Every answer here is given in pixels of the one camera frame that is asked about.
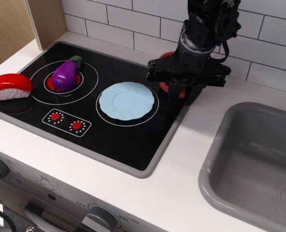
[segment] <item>red burner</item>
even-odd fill
[[[76,81],[77,81],[77,84],[80,83],[80,75],[79,75],[79,74],[77,74],[77,76],[76,76]],[[59,90],[59,89],[56,89],[56,88],[54,87],[54,85],[52,84],[52,76],[50,76],[50,77],[48,78],[48,80],[47,80],[47,86],[48,86],[48,88],[50,88],[52,91],[59,92],[59,93],[64,92],[64,91]]]

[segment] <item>white countertop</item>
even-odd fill
[[[135,63],[147,64],[157,58],[70,32],[60,40]],[[0,75],[17,73],[40,52],[32,41],[0,65]],[[258,102],[286,110],[286,92],[234,77],[226,80],[224,88],[203,90],[146,179],[137,179],[2,120],[0,147],[3,153],[169,232],[261,232],[210,206],[199,191],[197,179],[228,108],[240,102]],[[18,146],[21,141],[27,145]],[[38,162],[39,158],[49,162]]]

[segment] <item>red knob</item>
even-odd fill
[[[58,121],[60,119],[60,115],[58,113],[53,113],[50,118],[53,121]]]
[[[72,127],[74,130],[79,130],[82,127],[82,124],[81,124],[81,122],[77,121],[77,122],[73,123]]]

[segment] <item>burner ring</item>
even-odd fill
[[[114,126],[119,126],[119,127],[133,127],[133,126],[138,126],[138,125],[141,125],[141,124],[149,121],[157,113],[157,111],[159,109],[160,101],[159,101],[158,95],[155,93],[154,90],[152,90],[148,86],[145,86],[145,87],[147,87],[148,89],[151,90],[152,95],[154,96],[154,99],[155,99],[151,111],[149,113],[147,113],[145,116],[142,116],[141,118],[138,118],[138,119],[128,120],[128,121],[122,121],[122,120],[110,118],[100,108],[99,99],[100,99],[100,96],[102,95],[103,91],[100,93],[100,95],[98,96],[96,103],[95,103],[95,108],[96,108],[98,115],[105,122],[107,122],[111,125],[114,125]]]
[[[77,86],[69,91],[57,91],[57,90],[53,90],[51,87],[50,87],[50,84],[48,83],[50,79],[52,79],[52,75],[53,75],[54,72],[50,73],[44,80],[44,87],[45,89],[48,91],[48,92],[51,92],[53,94],[67,94],[67,93],[70,93],[70,92],[73,92],[75,91],[76,89],[78,89],[84,82],[84,75],[81,73],[81,72],[78,72],[77,76],[79,76],[79,81],[77,81]]]
[[[81,78],[79,84],[66,92],[55,92],[47,85],[49,77],[66,60],[47,64],[37,70],[30,78],[33,84],[31,96],[38,102],[48,105],[65,105],[77,102],[91,94],[99,82],[97,70],[88,63],[83,63],[83,68],[78,72]]]

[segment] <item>red sushi topping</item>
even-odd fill
[[[1,75],[0,91],[9,88],[16,88],[25,92],[31,92],[32,82],[26,76],[17,73]]]

